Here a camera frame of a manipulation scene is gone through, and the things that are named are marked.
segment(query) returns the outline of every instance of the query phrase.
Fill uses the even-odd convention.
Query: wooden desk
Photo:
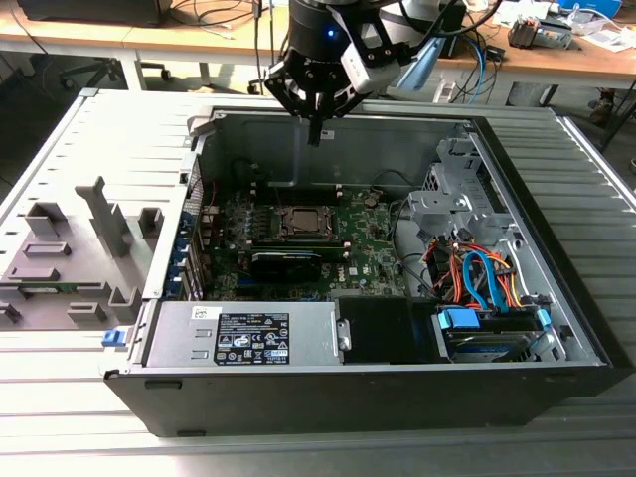
[[[636,15],[631,13],[619,15],[618,19],[636,23]],[[493,26],[491,22],[479,28],[489,45],[506,51],[489,101],[491,104],[505,104],[513,83],[517,81],[628,88],[636,79],[636,49],[611,53],[575,37],[569,50],[522,50],[508,44],[509,31],[505,27]],[[466,49],[456,58],[440,59],[436,68],[444,79],[463,84],[467,72],[475,68],[475,60]],[[494,67],[489,64],[487,68],[492,71]]]
[[[0,1],[0,51],[38,54],[42,53],[16,23],[11,15],[8,2],[20,23],[52,55],[72,55],[79,57],[117,58],[121,61],[126,81],[130,89],[143,89],[134,50],[123,48],[123,39],[131,27],[122,25],[102,25],[72,22],[32,22],[25,16],[16,0]],[[33,67],[25,56],[16,56],[23,73],[30,76]]]
[[[9,2],[13,5],[13,12],[20,23],[43,46],[45,45],[73,45],[84,47],[122,48],[123,39],[130,31],[130,27],[121,25],[102,25],[69,22],[32,22],[16,0],[0,2],[0,41],[14,41],[31,43],[24,30],[16,23]]]
[[[199,27],[182,25],[167,19],[162,28],[131,28],[127,26],[82,24],[68,22],[31,22],[15,0],[14,11],[21,23],[45,47],[47,52],[57,55],[118,58],[124,67],[126,80],[131,89],[143,89],[145,83],[139,62],[141,60],[174,60],[197,62],[205,75],[207,63],[255,65],[254,23],[251,16],[231,22],[232,29],[218,28],[230,33],[227,40]],[[211,8],[236,5],[233,1],[199,0],[198,12]],[[216,12],[206,18],[209,22],[227,21],[239,12],[248,12],[250,5],[239,5],[227,12]],[[174,15],[186,23],[195,23],[192,5],[180,7]],[[269,13],[259,23],[258,45],[261,66],[270,63]],[[287,31],[287,8],[274,9],[273,47],[278,51]],[[636,78],[636,50],[618,54],[607,52],[584,40],[577,39],[580,51],[552,49],[520,50],[508,45],[508,29],[482,26],[481,33],[489,38],[489,44],[504,48],[506,59],[497,76],[497,84],[491,101],[503,103],[515,81],[546,84],[572,84],[606,87],[628,87]],[[40,49],[16,24],[6,1],[0,1],[0,51],[40,53]],[[435,70],[448,80],[462,81],[475,67],[469,52],[457,58],[441,59]]]
[[[229,8],[236,5],[236,1],[198,1],[197,11],[199,14],[210,8]],[[226,22],[242,13],[251,12],[251,5],[248,3],[238,5],[233,10],[227,12],[216,12],[205,18],[208,22]],[[184,6],[178,12],[173,13],[175,18],[181,21],[194,24],[196,16],[192,5]],[[289,11],[287,8],[275,8],[274,21],[274,42],[273,48],[276,52],[282,44],[287,33]],[[258,49],[264,59],[269,58],[271,43],[269,41],[269,12],[263,13],[258,22]],[[141,51],[162,51],[179,52],[187,54],[221,54],[221,55],[244,55],[254,56],[254,21],[251,15],[242,19],[229,22],[232,26],[227,30],[219,27],[207,27],[220,33],[229,34],[233,38],[228,40],[218,35],[210,33],[200,27],[182,25],[172,18],[168,18],[161,28],[132,28],[123,40],[124,48]]]

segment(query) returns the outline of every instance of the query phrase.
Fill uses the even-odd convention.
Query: floor
[[[91,59],[77,57],[40,56],[34,59],[34,77],[25,79],[13,75],[13,78],[0,85],[0,144],[3,151],[0,155],[0,200],[4,199],[11,190],[11,185],[18,180],[36,155],[76,97],[80,86],[85,85],[90,78],[90,75],[76,77],[78,87],[66,91],[60,85],[59,72],[90,61]],[[173,75],[169,81],[162,81],[158,70],[146,71],[149,89],[194,93],[201,88],[198,65],[172,62],[167,68]],[[247,82],[255,78],[253,67],[211,65],[210,73],[214,83],[241,92],[246,90]],[[110,81],[106,78],[99,87],[125,89],[125,83],[123,80]],[[595,88],[560,88],[553,98],[552,106],[559,113],[570,116],[583,133],[592,142],[596,142],[603,131],[589,122],[590,109],[587,104],[597,98]],[[636,121],[632,120],[616,135],[604,153],[616,172],[632,189],[636,187],[636,175],[630,172],[629,163],[636,157],[634,137]]]

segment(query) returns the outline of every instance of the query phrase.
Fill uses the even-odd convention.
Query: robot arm
[[[408,20],[401,9],[405,9]],[[389,85],[417,53],[439,0],[291,0],[289,48],[265,86],[292,115],[310,121],[317,145],[323,121],[342,117]]]

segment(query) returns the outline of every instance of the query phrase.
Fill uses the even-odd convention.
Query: slatted metal surface
[[[31,169],[33,179],[18,185],[18,190],[25,185],[19,199],[0,208],[0,217],[6,217],[0,226],[0,251],[5,251],[0,267],[26,232],[17,215],[34,200],[55,198],[66,213],[86,213],[69,192],[78,178],[103,175],[106,197],[119,202],[126,215],[165,203],[189,148],[185,120],[212,102],[260,104],[250,97],[127,91],[79,99],[63,121],[66,127],[56,131],[59,137],[54,133],[36,158],[42,164]],[[388,102],[365,106],[378,114],[392,107]],[[456,114],[466,110],[400,107],[425,113],[440,107]],[[489,118],[620,341],[636,358],[636,215],[624,188],[611,171],[601,172],[574,140],[575,132],[566,132],[547,110],[474,107],[471,112]],[[0,463],[19,465],[22,475],[54,469],[101,475],[116,468],[226,476],[636,473],[635,379],[599,397],[570,399],[523,428],[160,439],[147,433],[101,382],[99,370],[111,357],[102,353],[100,335],[0,334],[0,456],[10,459]],[[498,405],[497,390],[493,405]],[[116,460],[103,462],[103,455]]]

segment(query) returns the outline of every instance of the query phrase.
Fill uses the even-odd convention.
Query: table leg
[[[121,61],[128,89],[131,91],[146,90],[146,80],[143,77],[141,63],[137,60],[136,55],[125,55],[119,60]]]
[[[541,98],[541,106],[546,107],[550,105],[550,101],[553,100],[553,96],[557,92],[557,89],[558,84],[553,84],[546,90],[544,96]]]
[[[199,63],[199,71],[201,72],[201,82],[203,86],[207,86],[212,81],[210,80],[210,67],[207,63]]]
[[[600,140],[598,145],[599,152],[603,152],[605,148],[609,145],[611,140],[614,138],[616,133],[620,131],[620,128],[625,125],[625,123],[636,113],[636,100],[632,102],[629,108],[623,113],[622,116],[619,116],[614,121],[610,121],[609,127],[607,128],[605,134]]]
[[[506,77],[505,73],[498,72],[497,82],[493,90],[489,93],[490,98],[488,99],[488,104],[493,106],[505,106],[514,83],[512,79]]]

